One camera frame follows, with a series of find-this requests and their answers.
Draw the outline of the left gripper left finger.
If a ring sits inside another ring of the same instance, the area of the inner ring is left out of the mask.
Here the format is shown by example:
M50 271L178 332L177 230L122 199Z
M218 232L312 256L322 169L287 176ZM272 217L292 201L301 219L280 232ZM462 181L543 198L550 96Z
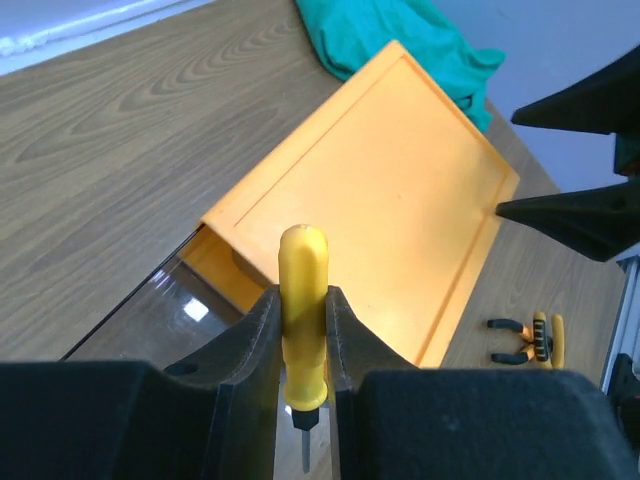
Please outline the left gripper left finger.
M5 363L5 479L269 479L280 297L157 369L142 361Z

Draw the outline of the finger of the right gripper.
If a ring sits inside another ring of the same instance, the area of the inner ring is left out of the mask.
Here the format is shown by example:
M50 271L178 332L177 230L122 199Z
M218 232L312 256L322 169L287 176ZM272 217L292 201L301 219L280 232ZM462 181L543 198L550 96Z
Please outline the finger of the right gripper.
M639 123L639 49L577 83L516 110L511 122L535 128L622 133Z
M502 202L495 213L598 262L639 243L637 182Z

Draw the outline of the black orange pliers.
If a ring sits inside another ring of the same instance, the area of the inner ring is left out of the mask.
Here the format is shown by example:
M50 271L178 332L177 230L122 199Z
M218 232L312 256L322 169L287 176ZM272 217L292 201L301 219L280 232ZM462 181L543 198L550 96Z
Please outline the black orange pliers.
M490 319L486 326L493 332L500 333L504 339L510 338L509 351L493 352L490 360L502 366L521 366L534 360L533 334L522 322L497 318Z

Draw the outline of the small yellow screwdriver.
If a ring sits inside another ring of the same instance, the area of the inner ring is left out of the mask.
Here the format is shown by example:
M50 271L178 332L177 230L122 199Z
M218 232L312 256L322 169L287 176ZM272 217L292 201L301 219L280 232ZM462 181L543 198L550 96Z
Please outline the small yellow screwdriver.
M278 253L282 353L286 370L283 396L293 426L301 432L302 470L310 471L311 430L328 396L325 380L328 241L310 225L287 229Z

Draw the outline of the aluminium rail frame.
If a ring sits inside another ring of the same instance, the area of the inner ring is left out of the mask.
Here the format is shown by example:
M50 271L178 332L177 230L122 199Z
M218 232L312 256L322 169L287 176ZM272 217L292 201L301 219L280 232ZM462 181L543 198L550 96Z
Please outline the aluminium rail frame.
M639 372L639 256L628 257L620 265L625 273L625 285L601 379L604 393L611 382L618 354L627 354L633 371Z

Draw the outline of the clear acrylic drawer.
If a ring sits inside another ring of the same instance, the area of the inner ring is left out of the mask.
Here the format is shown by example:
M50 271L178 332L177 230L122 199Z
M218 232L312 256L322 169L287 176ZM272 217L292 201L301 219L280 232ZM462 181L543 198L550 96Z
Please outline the clear acrylic drawer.
M163 368L239 320L241 312L187 258L204 239L197 228L62 359L143 360Z

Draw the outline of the yellow and grey drawer box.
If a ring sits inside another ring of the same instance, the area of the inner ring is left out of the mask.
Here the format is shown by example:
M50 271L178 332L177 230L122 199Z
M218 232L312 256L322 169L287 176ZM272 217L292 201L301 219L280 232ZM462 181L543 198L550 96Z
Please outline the yellow and grey drawer box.
M328 239L329 281L416 366L441 364L500 227L515 170L398 42L364 67L201 220L187 255L246 312L278 280L282 233Z

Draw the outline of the yellow black cutters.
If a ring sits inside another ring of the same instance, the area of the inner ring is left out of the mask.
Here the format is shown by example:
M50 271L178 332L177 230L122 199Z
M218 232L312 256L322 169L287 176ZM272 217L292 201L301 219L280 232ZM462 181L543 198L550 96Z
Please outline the yellow black cutters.
M544 369L565 367L564 319L559 314L547 321L546 314L535 312L532 323L532 345L536 362Z

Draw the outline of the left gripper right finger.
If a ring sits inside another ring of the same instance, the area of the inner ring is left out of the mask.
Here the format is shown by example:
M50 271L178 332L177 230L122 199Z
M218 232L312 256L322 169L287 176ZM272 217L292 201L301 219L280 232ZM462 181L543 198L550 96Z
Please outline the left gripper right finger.
M419 369L326 300L338 479L612 479L616 425L568 371Z

